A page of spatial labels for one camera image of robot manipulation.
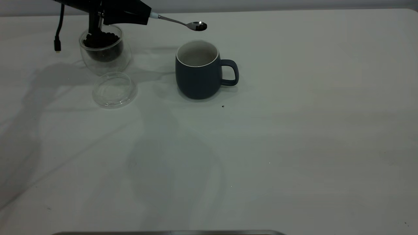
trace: gray wall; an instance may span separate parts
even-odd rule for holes
[[[213,12],[286,10],[308,8],[391,8],[407,7],[418,0],[143,0],[154,11]],[[0,0],[0,16],[58,15],[60,4],[52,0]],[[67,14],[83,14],[67,8]]]

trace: table surface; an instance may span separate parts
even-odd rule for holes
[[[167,14],[120,25],[138,86],[92,100],[88,16],[0,18],[0,234],[271,229],[418,232],[418,14]],[[176,49],[214,43],[240,70],[208,100],[179,93]],[[231,68],[224,77],[233,78]]]

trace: mug handle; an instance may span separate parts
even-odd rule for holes
[[[235,80],[225,80],[222,79],[222,85],[225,86],[235,86],[238,83],[238,80],[240,79],[240,74],[238,72],[238,66],[237,64],[230,59],[222,59],[221,60],[221,66],[229,66],[231,68],[233,68],[234,73],[235,73]]]

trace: metal spoon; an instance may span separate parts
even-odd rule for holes
[[[203,22],[201,22],[201,21],[199,21],[199,22],[191,22],[191,23],[185,24],[185,23],[180,22],[178,20],[173,20],[173,19],[170,19],[170,18],[161,16],[161,15],[155,13],[155,12],[151,12],[150,17],[151,18],[155,18],[155,19],[161,19],[161,20],[167,20],[167,21],[179,23],[179,24],[182,24],[182,25],[184,25],[184,26],[186,26],[189,29],[194,30],[194,31],[203,31],[203,30],[205,30],[205,29],[208,28],[208,25],[205,24],[205,23],[203,23]]]

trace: blue mug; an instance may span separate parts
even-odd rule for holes
[[[233,68],[235,80],[222,79],[222,66]],[[177,49],[177,85],[191,99],[209,98],[221,85],[235,86],[239,78],[237,64],[229,59],[221,59],[218,48],[206,41],[191,41]]]

